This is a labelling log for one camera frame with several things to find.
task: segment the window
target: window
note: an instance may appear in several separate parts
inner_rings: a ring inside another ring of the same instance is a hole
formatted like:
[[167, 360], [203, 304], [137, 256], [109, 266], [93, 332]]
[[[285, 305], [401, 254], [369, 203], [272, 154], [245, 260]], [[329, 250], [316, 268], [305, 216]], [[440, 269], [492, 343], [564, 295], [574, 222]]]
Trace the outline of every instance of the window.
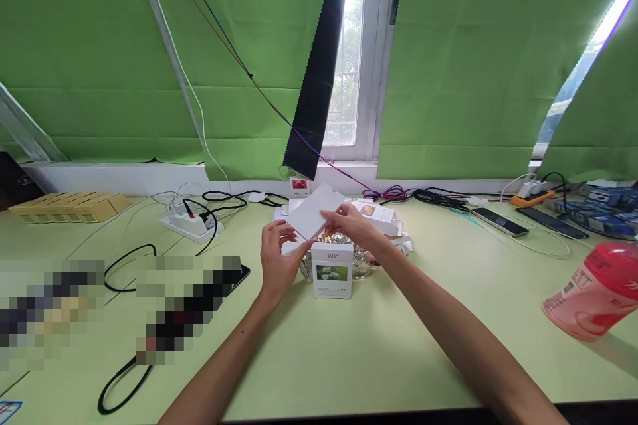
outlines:
[[364, 0], [346, 0], [324, 145], [355, 144], [363, 9]]
[[391, 0], [346, 0], [322, 154], [371, 161], [377, 142], [393, 27]]
[[552, 140], [552, 136], [563, 117], [563, 113], [570, 105], [576, 90], [580, 87], [580, 84], [584, 80], [585, 76], [589, 72], [596, 57], [605, 46], [605, 42], [613, 32], [620, 15], [627, 6], [629, 0], [614, 0], [609, 10], [603, 17], [602, 22], [594, 32], [585, 52], [576, 63], [576, 66], [572, 70], [563, 86], [560, 88], [552, 107], [547, 113], [547, 117], [543, 122], [543, 126], [540, 128], [538, 140], [532, 153], [532, 159], [542, 159], [545, 156], [549, 143]]

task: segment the yellow box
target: yellow box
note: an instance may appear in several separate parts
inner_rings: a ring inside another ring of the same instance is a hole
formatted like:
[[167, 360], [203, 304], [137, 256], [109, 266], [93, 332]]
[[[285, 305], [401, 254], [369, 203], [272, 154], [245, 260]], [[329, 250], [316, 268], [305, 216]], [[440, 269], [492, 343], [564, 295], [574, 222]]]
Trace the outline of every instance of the yellow box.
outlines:
[[9, 210], [20, 219], [22, 219], [27, 224], [37, 224], [39, 221], [37, 220], [35, 214], [33, 213], [33, 206], [35, 204], [39, 204], [41, 202], [49, 201], [51, 199], [58, 199], [60, 195], [64, 193], [49, 193], [47, 195], [41, 196], [37, 199], [32, 199], [31, 201], [27, 201], [25, 203], [21, 203], [15, 206], [11, 206]]
[[75, 206], [82, 204], [89, 199], [93, 199], [96, 197], [102, 196], [102, 193], [87, 193], [82, 197], [74, 197], [71, 200], [67, 201], [65, 205], [61, 206], [59, 211], [64, 215], [65, 218], [68, 219], [69, 222], [84, 222], [82, 217], [73, 209]]
[[66, 215], [69, 206], [85, 201], [96, 194], [97, 193], [69, 193], [67, 196], [47, 204], [46, 209], [49, 212], [49, 216], [51, 216], [55, 222], [84, 222], [80, 217], [78, 217], [77, 220], [71, 220]]
[[51, 203], [55, 203], [59, 199], [63, 199], [65, 195], [68, 193], [59, 193], [55, 197], [50, 197], [47, 199], [42, 199], [41, 201], [36, 201], [35, 203], [30, 205], [31, 216], [35, 218], [36, 222], [40, 224], [48, 224], [50, 222], [55, 222], [53, 217], [49, 214], [48, 206]]
[[120, 193], [104, 193], [73, 206], [73, 213], [84, 222], [103, 222], [129, 206], [128, 199]]

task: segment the red cap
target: red cap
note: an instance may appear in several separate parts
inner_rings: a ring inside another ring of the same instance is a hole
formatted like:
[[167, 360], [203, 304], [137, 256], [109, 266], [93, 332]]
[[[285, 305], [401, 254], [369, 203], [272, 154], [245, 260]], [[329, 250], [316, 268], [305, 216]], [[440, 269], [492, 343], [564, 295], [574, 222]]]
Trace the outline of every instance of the red cap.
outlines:
[[624, 242], [599, 244], [585, 265], [607, 289], [638, 301], [638, 247]]

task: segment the hand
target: hand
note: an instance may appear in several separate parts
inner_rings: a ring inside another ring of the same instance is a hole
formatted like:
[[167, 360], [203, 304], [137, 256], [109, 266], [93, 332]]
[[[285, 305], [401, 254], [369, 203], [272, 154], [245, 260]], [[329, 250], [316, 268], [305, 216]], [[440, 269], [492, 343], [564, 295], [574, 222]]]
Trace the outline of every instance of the hand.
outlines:
[[328, 219], [326, 236], [341, 232], [364, 250], [372, 251], [379, 245], [389, 242], [370, 221], [364, 218], [357, 208], [350, 203], [343, 203], [337, 212], [321, 211], [321, 215]]
[[297, 235], [284, 220], [271, 222], [261, 231], [260, 256], [264, 273], [261, 293], [276, 303], [279, 303], [292, 285], [301, 258], [316, 242], [316, 238], [301, 244], [293, 255], [284, 256], [281, 254], [281, 246], [288, 241], [297, 242]]

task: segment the pink bottle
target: pink bottle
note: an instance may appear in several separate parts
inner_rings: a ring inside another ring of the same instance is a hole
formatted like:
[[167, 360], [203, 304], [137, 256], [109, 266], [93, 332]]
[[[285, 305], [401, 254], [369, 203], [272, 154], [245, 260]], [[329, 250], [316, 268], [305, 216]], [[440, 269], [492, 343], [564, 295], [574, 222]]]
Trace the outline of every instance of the pink bottle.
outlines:
[[623, 242], [596, 246], [571, 280], [543, 301], [558, 327], [594, 342], [620, 319], [638, 309], [638, 247]]

